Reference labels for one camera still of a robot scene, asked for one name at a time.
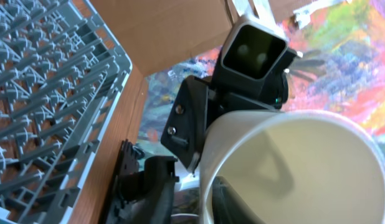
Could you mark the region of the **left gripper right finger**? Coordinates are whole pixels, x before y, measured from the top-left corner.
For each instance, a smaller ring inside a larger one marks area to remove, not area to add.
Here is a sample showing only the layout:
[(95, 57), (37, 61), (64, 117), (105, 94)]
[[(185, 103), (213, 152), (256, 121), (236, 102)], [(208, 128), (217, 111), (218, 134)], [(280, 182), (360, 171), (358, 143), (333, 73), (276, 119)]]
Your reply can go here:
[(212, 183), (212, 213), (214, 223), (265, 224), (223, 177)]

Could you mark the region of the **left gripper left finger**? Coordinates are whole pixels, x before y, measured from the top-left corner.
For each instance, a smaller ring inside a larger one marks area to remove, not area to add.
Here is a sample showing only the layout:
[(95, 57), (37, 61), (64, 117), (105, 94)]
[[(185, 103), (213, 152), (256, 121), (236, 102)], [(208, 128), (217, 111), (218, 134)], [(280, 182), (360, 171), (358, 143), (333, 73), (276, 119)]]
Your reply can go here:
[(179, 182), (173, 156), (152, 156), (139, 170), (144, 151), (124, 140), (118, 151), (112, 180), (99, 223), (169, 224), (174, 187)]

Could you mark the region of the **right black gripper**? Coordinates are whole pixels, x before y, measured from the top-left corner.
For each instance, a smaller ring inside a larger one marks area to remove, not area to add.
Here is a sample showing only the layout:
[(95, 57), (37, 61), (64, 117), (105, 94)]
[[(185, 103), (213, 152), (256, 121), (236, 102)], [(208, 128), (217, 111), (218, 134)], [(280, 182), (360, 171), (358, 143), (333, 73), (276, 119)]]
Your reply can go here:
[(258, 81), (240, 77), (237, 83), (219, 60), (212, 76), (188, 76), (173, 103), (161, 144), (193, 173), (202, 158), (205, 133), (218, 117), (231, 111), (281, 109), (288, 100), (286, 70), (296, 57), (296, 50), (287, 49), (270, 73)]

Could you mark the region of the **white plastic cup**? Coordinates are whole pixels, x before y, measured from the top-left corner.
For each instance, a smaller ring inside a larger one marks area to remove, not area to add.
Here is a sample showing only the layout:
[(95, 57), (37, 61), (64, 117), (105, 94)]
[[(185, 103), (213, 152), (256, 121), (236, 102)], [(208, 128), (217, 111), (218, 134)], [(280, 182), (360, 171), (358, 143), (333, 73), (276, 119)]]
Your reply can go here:
[(214, 223), (223, 177), (265, 223), (385, 223), (385, 158), (352, 120), (329, 111), (235, 111), (207, 130), (201, 223)]

